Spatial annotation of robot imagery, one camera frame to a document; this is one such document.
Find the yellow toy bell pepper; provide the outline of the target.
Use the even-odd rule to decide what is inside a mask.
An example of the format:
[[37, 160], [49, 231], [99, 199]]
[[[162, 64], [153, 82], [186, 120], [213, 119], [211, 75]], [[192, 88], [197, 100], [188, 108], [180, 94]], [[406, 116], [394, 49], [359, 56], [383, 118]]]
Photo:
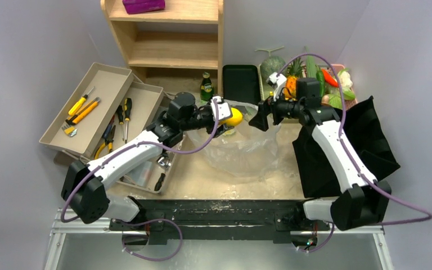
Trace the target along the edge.
[[224, 121], [230, 127], [238, 126], [244, 119], [243, 114], [236, 108], [231, 108], [232, 116]]

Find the small green toy chili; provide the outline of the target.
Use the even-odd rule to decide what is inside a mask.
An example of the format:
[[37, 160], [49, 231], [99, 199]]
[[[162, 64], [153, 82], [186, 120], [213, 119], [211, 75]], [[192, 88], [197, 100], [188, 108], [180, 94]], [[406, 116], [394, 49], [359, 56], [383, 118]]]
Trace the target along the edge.
[[326, 88], [325, 88], [325, 75], [323, 73], [322, 69], [318, 69], [316, 72], [316, 79], [319, 82], [319, 93], [320, 96], [323, 97], [325, 95], [326, 92]]

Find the clear plastic grocery bag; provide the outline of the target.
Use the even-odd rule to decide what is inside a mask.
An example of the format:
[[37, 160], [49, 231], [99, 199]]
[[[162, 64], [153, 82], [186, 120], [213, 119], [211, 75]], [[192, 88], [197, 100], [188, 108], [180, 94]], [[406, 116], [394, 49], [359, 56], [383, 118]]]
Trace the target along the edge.
[[281, 125], [271, 125], [265, 132], [251, 127], [249, 120], [257, 113], [257, 106], [231, 100], [227, 103], [242, 113], [242, 122], [212, 139], [199, 153], [212, 167], [236, 177], [255, 177], [276, 170], [280, 159], [277, 133]]

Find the orange toy carrot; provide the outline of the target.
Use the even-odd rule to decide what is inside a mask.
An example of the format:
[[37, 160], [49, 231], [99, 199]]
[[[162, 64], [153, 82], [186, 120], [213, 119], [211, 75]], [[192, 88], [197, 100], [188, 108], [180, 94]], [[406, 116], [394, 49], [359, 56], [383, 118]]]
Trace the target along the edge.
[[338, 81], [334, 77], [332, 77], [327, 70], [322, 69], [321, 71], [322, 71], [324, 80], [327, 84], [329, 84], [332, 87], [338, 87], [339, 86]]

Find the white toy cauliflower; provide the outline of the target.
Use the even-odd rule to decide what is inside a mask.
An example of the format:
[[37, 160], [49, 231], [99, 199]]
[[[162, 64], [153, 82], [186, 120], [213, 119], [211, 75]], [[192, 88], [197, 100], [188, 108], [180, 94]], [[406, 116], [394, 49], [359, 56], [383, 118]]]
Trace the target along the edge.
[[351, 75], [349, 74], [349, 69], [342, 69], [338, 72], [337, 75], [340, 80], [340, 86], [343, 91], [344, 99], [354, 100], [356, 98], [356, 95], [352, 90], [353, 82], [351, 79]]

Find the green netted toy melon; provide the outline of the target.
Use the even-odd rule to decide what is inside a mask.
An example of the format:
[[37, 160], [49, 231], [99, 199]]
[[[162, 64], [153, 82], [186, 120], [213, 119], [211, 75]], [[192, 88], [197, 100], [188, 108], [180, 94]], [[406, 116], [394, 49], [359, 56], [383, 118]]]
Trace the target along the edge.
[[284, 46], [277, 47], [274, 49], [256, 49], [255, 52], [266, 52], [268, 56], [262, 61], [260, 64], [260, 74], [262, 77], [262, 81], [266, 81], [268, 77], [277, 73], [282, 67], [285, 66], [286, 62], [281, 56], [273, 55], [273, 52], [281, 50], [285, 48]]

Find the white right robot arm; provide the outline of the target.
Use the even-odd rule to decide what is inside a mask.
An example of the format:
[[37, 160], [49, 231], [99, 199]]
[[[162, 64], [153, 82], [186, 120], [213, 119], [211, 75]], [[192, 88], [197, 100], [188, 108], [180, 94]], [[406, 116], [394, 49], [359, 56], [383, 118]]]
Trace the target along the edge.
[[295, 225], [306, 229], [315, 221], [324, 221], [346, 231], [380, 223], [388, 206], [390, 185], [379, 182], [364, 165], [346, 137], [335, 109], [321, 104], [318, 80], [297, 80], [298, 96], [294, 100], [285, 97], [286, 81], [278, 72], [268, 77], [273, 95], [258, 103], [257, 114], [249, 124], [267, 131], [268, 115], [272, 115], [274, 125], [285, 118], [298, 119], [323, 151], [341, 191], [335, 199], [316, 197], [297, 206], [293, 214]]

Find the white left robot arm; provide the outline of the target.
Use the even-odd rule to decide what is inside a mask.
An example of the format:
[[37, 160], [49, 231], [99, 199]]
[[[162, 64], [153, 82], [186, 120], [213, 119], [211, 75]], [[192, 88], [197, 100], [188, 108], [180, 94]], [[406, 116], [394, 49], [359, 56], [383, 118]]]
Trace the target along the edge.
[[[61, 221], [68, 208], [75, 218], [85, 224], [106, 217], [117, 219], [131, 230], [145, 224], [145, 215], [135, 199], [110, 196], [107, 190], [121, 177], [164, 152], [180, 155], [201, 151], [210, 141], [239, 125], [243, 115], [220, 96], [214, 96], [205, 105], [197, 107], [194, 95], [176, 94], [167, 109], [148, 125], [137, 137], [113, 152], [88, 163], [74, 161], [68, 168], [61, 197], [65, 204]], [[186, 131], [205, 129], [209, 138], [200, 147], [181, 151], [176, 149]]]

